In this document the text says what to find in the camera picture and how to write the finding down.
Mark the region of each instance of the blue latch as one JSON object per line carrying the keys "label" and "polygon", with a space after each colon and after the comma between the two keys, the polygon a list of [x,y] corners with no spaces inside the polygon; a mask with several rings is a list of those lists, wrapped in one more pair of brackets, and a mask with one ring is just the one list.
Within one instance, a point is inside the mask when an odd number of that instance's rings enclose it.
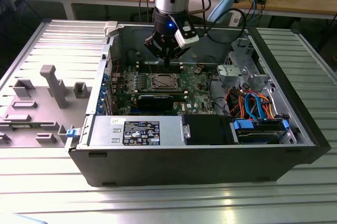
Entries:
{"label": "blue latch", "polygon": [[68,129],[65,133],[66,137],[78,138],[81,135],[82,128],[72,128]]}
{"label": "blue latch", "polygon": [[254,129],[254,124],[250,120],[236,120],[234,123],[234,129]]}
{"label": "blue latch", "polygon": [[104,73],[103,74],[103,82],[109,81],[109,75]]}
{"label": "blue latch", "polygon": [[283,121],[282,121],[282,124],[283,124],[283,126],[284,126],[284,128],[285,128],[286,130],[289,129],[289,123],[288,123],[286,120],[283,120]]}

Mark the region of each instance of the aluminum profile table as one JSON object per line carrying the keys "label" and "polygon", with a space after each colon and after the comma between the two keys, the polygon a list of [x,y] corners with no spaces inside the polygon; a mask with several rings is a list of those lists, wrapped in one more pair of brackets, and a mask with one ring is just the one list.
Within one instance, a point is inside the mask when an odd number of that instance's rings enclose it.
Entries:
{"label": "aluminum profile table", "polygon": [[[47,28],[35,33],[22,57]],[[277,182],[94,188],[63,148],[2,148],[1,212],[55,224],[337,222],[336,76],[301,35],[259,32],[332,146],[315,163]]]}

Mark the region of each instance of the blue tab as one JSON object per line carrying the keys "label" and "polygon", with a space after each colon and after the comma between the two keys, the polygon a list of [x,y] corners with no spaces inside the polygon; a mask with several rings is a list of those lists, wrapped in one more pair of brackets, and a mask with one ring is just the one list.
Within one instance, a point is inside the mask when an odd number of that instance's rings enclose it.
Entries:
{"label": "blue tab", "polygon": [[289,123],[286,120],[283,120],[282,124],[285,127],[285,129],[289,129]]}
{"label": "blue tab", "polygon": [[240,125],[237,123],[237,120],[233,123],[233,125],[235,130],[240,128]]}
{"label": "blue tab", "polygon": [[253,122],[250,120],[236,120],[233,125],[234,129],[254,129]]}
{"label": "blue tab", "polygon": [[254,129],[253,122],[250,120],[239,120],[239,124],[242,129]]}
{"label": "blue tab", "polygon": [[65,133],[66,137],[79,137],[80,134],[80,128],[68,129]]}
{"label": "blue tab", "polygon": [[103,108],[101,106],[97,106],[96,112],[99,113],[99,114],[103,113]]}

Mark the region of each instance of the slotted metal surface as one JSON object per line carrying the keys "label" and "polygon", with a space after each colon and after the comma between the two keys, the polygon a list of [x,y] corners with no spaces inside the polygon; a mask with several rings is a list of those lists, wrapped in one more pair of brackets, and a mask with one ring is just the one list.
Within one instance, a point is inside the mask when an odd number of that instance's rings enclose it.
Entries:
{"label": "slotted metal surface", "polygon": [[[273,37],[274,30],[260,32],[269,45],[284,46],[280,41],[285,41],[287,49],[291,47],[290,41],[294,46],[301,46],[298,37],[290,31],[282,31],[287,35],[275,34],[276,39]],[[316,82],[314,87],[310,81],[305,81],[306,77],[316,76],[310,73],[311,70],[318,70],[322,74],[321,71],[325,72],[325,69],[304,49],[285,49],[282,52],[280,47],[276,48],[273,52],[280,54],[278,59],[288,57],[297,63],[279,61],[285,71],[290,71],[294,88],[332,146],[331,151],[312,165],[297,166],[277,182],[93,188],[86,183],[63,148],[0,149],[1,211],[18,212],[57,224],[70,221],[230,224],[337,222],[337,129],[336,108],[333,105],[337,87],[333,81],[329,81],[329,85]],[[292,69],[300,69],[301,72],[292,72]],[[328,74],[317,77],[325,77],[324,81],[330,79]]]}
{"label": "slotted metal surface", "polygon": [[15,96],[12,86],[19,78],[29,78],[34,86],[48,86],[39,73],[43,65],[55,65],[55,75],[66,87],[76,82],[92,87],[106,44],[104,26],[105,22],[59,20],[41,24],[0,91],[0,117]]}

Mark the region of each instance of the metal bracket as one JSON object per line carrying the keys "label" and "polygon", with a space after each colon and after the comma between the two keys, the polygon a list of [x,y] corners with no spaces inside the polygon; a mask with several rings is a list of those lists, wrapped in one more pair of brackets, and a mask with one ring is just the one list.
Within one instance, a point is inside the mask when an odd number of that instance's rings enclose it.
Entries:
{"label": "metal bracket", "polygon": [[190,139],[191,132],[190,132],[190,126],[188,124],[183,126],[183,134],[184,134],[185,139]]}
{"label": "metal bracket", "polygon": [[266,84],[270,81],[268,75],[250,75],[247,79],[248,85],[252,90],[262,91]]}
{"label": "metal bracket", "polygon": [[89,135],[90,135],[90,132],[92,130],[93,120],[94,120],[94,115],[87,115],[86,116],[86,118],[84,120],[84,124],[83,124],[82,133],[81,133],[81,136],[80,136],[80,141],[79,141],[80,145],[88,145]]}
{"label": "metal bracket", "polygon": [[105,37],[113,36],[114,34],[112,32],[118,30],[117,25],[118,25],[118,22],[115,22],[115,21],[106,22],[106,24],[104,26]]}

